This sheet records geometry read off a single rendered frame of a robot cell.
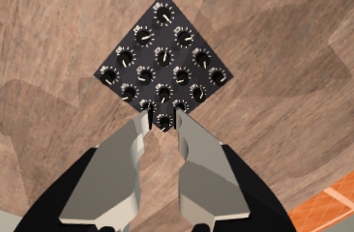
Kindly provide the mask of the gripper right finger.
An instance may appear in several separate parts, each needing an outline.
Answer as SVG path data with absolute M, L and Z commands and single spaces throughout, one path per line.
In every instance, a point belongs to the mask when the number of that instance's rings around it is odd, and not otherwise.
M 179 212 L 211 232 L 297 232 L 263 180 L 228 145 L 180 107 L 174 108 L 179 170 Z

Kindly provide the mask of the black knob box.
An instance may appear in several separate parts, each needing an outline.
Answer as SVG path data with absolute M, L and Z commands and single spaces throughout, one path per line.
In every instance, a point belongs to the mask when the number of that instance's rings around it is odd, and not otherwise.
M 139 113 L 153 108 L 164 133 L 175 107 L 189 114 L 233 78 L 172 0 L 156 0 L 93 76 Z

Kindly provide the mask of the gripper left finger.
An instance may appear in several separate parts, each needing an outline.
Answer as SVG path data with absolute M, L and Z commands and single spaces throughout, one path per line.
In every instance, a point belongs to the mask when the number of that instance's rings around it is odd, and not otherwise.
M 147 107 L 88 149 L 36 200 L 14 232 L 98 232 L 104 226 L 129 232 L 139 211 L 139 159 L 153 113 Z

